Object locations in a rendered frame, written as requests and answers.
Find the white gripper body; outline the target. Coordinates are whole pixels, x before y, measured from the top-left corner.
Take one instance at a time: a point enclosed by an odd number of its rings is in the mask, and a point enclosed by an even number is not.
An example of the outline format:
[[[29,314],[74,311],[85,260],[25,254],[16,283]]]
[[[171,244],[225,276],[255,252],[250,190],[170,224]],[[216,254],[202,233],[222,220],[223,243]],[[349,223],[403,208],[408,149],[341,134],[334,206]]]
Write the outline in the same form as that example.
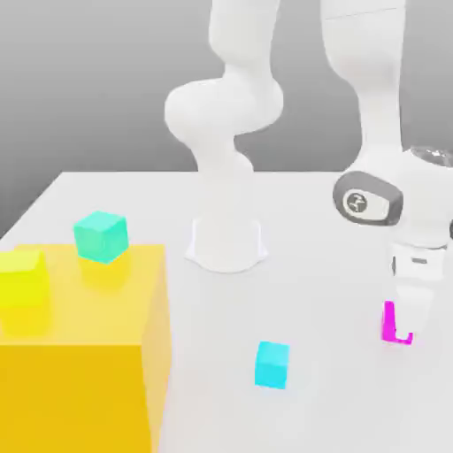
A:
[[[434,284],[397,284],[395,287],[396,334],[420,334],[429,319],[434,297]]]

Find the small magenta cube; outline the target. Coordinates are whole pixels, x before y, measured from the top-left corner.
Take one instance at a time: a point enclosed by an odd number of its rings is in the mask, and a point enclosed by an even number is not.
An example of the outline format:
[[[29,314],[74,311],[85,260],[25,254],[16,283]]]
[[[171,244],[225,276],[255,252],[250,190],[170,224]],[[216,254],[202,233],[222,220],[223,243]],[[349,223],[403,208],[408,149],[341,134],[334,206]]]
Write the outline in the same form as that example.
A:
[[[396,337],[395,305],[392,301],[385,301],[382,308],[380,337],[384,342],[411,345],[413,334],[408,334],[404,339]]]

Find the small cyan cube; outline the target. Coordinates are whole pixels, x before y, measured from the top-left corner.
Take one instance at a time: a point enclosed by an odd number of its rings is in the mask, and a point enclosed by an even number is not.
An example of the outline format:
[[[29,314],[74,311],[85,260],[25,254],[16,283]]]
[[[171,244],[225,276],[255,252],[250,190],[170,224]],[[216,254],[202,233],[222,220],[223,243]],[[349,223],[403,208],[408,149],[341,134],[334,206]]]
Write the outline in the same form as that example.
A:
[[[288,378],[290,347],[277,342],[260,342],[255,361],[255,384],[285,389]]]

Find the small teal cube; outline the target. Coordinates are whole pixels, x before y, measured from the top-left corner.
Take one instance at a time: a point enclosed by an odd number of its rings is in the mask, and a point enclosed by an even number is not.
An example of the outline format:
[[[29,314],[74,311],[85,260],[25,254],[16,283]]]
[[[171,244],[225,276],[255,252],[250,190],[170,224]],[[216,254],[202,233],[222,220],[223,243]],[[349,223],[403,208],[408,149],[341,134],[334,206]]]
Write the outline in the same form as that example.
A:
[[[73,226],[78,256],[109,264],[129,247],[127,220],[124,216],[94,211]]]

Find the small yellow cube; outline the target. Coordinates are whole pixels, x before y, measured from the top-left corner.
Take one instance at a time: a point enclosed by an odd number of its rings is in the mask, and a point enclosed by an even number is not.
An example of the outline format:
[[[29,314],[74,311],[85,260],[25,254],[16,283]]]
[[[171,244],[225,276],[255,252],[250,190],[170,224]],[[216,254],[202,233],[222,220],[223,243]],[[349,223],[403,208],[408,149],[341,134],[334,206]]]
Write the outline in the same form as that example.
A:
[[[0,252],[0,314],[42,308],[49,298],[49,273],[42,250]]]

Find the large orange box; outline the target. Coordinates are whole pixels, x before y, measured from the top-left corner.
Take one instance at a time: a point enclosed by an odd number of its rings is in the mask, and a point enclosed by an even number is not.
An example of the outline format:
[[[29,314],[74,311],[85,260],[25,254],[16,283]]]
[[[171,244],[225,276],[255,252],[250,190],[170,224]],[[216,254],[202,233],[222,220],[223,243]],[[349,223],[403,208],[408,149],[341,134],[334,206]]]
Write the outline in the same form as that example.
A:
[[[0,314],[0,453],[157,453],[171,367],[165,250],[42,250],[49,298]]]

